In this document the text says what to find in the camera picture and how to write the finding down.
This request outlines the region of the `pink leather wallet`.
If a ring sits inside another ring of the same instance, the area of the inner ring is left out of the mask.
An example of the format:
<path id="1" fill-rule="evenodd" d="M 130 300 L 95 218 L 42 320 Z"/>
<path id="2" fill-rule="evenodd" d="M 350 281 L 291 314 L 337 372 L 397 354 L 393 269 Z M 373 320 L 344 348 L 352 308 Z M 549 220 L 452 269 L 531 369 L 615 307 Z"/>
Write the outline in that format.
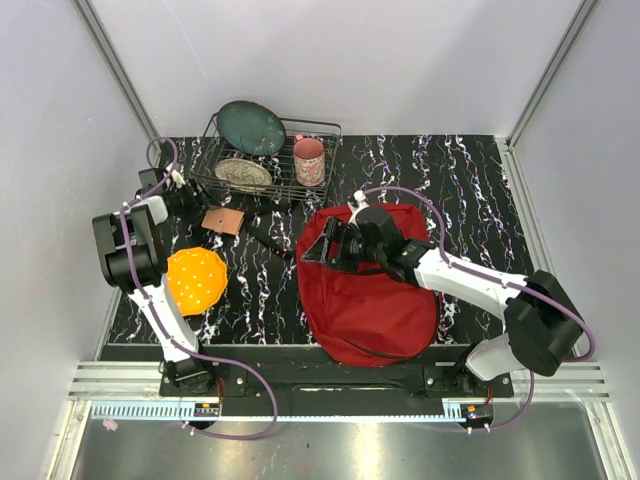
<path id="1" fill-rule="evenodd" d="M 201 227 L 218 234 L 237 236 L 242 227 L 243 220 L 243 212 L 220 207 L 207 211 L 201 222 Z"/>

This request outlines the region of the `red student backpack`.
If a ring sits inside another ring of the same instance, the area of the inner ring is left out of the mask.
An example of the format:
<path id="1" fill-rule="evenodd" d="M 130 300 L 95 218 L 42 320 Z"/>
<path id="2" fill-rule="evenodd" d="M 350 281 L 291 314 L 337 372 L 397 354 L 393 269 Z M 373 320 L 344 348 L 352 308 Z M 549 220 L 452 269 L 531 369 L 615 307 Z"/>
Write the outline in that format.
<path id="1" fill-rule="evenodd" d="M 380 367 L 420 355 L 436 339 L 440 296 L 383 273 L 354 275 L 301 260 L 331 217 L 346 222 L 345 205 L 316 211 L 295 250 L 287 250 L 245 215 L 245 231 L 282 259 L 296 260 L 298 295 L 315 340 L 336 361 Z"/>

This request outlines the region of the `dark wire dish rack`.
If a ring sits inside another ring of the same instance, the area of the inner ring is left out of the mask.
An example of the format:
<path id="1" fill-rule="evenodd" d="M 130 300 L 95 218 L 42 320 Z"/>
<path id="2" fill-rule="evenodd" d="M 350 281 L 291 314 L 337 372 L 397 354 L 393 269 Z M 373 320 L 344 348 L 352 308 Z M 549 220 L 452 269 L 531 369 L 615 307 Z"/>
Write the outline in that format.
<path id="1" fill-rule="evenodd" d="M 185 175 L 197 180 L 213 195 L 222 193 L 249 194 L 276 201 L 309 201 L 317 205 L 326 202 L 332 180 L 335 178 L 336 154 L 342 144 L 342 128 L 338 123 L 295 118 L 282 118 L 286 140 L 272 156 L 250 155 L 235 148 L 223 138 L 218 128 L 218 115 L 213 114 L 200 138 L 200 148 L 195 150 L 185 164 Z M 294 168 L 294 141 L 297 134 L 322 142 L 325 153 L 324 180 L 318 186 L 304 186 L 297 181 Z M 254 163 L 271 177 L 270 184 L 234 185 L 218 177 L 215 169 L 227 159 L 241 159 L 245 166 Z"/>

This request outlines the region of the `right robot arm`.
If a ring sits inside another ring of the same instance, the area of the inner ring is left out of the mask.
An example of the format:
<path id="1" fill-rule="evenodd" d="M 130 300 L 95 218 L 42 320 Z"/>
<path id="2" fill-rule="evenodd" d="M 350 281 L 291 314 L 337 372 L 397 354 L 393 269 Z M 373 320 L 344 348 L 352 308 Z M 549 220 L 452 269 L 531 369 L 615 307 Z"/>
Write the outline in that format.
<path id="1" fill-rule="evenodd" d="M 514 370 L 554 375 L 586 331 L 553 275 L 499 272 L 440 251 L 419 210 L 406 204 L 316 212 L 295 260 L 313 336 L 350 366 L 421 354 L 435 341 L 446 295 L 500 320 L 502 333 L 473 345 L 454 371 L 455 387 L 470 397 Z"/>

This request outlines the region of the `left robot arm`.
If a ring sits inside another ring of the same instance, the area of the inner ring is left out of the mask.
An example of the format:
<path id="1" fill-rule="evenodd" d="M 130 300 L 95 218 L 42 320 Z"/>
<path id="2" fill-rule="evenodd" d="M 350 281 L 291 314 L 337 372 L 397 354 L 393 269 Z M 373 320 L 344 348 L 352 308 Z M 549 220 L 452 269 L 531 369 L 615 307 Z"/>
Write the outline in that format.
<path id="1" fill-rule="evenodd" d="M 214 389 L 216 372 L 198 357 L 197 336 L 169 292 L 159 225 L 171 217 L 200 214 L 204 203 L 194 183 L 165 174 L 157 167 L 140 171 L 133 204 L 93 218 L 92 229 L 106 282 L 138 306 L 160 341 L 163 381 L 181 393 L 203 396 Z"/>

